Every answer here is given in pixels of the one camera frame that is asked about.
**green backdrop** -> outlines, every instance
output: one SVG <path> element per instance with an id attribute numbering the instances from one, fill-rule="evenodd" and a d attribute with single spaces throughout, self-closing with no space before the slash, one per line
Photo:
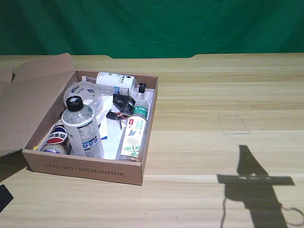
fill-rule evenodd
<path id="1" fill-rule="evenodd" d="M 0 55 L 304 52 L 303 0 L 0 0 Z"/>

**open cardboard box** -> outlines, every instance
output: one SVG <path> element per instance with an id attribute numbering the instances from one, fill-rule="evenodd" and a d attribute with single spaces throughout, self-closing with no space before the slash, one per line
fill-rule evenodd
<path id="1" fill-rule="evenodd" d="M 141 185 L 157 98 L 157 76 L 132 75 L 155 89 L 140 162 L 79 157 L 33 151 L 65 108 L 63 95 L 82 76 L 98 71 L 75 70 L 68 53 L 0 69 L 0 156 L 20 151 L 35 172 Z"/>

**water bottle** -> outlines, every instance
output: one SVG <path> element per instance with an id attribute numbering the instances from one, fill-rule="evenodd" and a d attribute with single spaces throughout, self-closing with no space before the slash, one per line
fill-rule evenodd
<path id="1" fill-rule="evenodd" d="M 126 120 L 116 154 L 117 160 L 137 162 L 141 160 L 147 129 L 148 107 L 148 103 L 143 100 L 135 103 L 133 115 Z"/>
<path id="2" fill-rule="evenodd" d="M 67 109 L 62 122 L 71 142 L 71 155 L 103 158 L 98 125 L 92 107 L 83 103 L 81 97 L 71 96 L 66 100 Z"/>

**box flap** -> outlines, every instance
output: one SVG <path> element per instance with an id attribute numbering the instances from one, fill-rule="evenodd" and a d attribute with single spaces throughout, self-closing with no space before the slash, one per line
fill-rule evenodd
<path id="1" fill-rule="evenodd" d="M 8 67 L 2 67 L 0 68 L 0 82 L 7 82 L 11 83 L 13 79 L 13 68 Z"/>
<path id="2" fill-rule="evenodd" d="M 63 54 L 59 59 L 64 59 L 63 62 L 68 64 L 67 69 L 74 68 L 70 66 L 70 62 L 66 61 L 67 57 L 69 58 L 70 55 Z M 63 93 L 65 86 L 72 78 L 74 70 L 45 77 L 39 76 L 38 69 L 41 69 L 44 75 L 58 72 L 55 70 L 58 58 L 49 59 L 51 60 L 49 64 L 47 60 L 38 61 L 45 68 L 36 67 L 36 63 L 25 65 L 34 67 L 33 75 L 19 71 L 19 76 L 27 77 L 28 80 L 22 81 L 19 78 L 15 81 L 16 78 L 14 78 L 14 82 L 1 93 L 0 156 L 23 149 L 27 145 L 49 108 L 52 107 L 58 95 Z"/>
<path id="3" fill-rule="evenodd" d="M 33 62 L 23 63 L 16 73 L 14 82 L 56 75 L 74 70 L 70 54 L 64 53 Z"/>
<path id="4" fill-rule="evenodd" d="M 10 85 L 13 79 L 13 68 L 0 68 L 0 94 Z"/>

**wood grain surface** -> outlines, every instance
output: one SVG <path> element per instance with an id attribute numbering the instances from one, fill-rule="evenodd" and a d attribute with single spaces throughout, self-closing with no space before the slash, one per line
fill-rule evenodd
<path id="1" fill-rule="evenodd" d="M 0 56 L 17 67 L 42 56 Z M 33 173 L 0 159 L 3 228 L 291 228 L 304 212 L 304 54 L 73 56 L 159 76 L 142 186 Z"/>

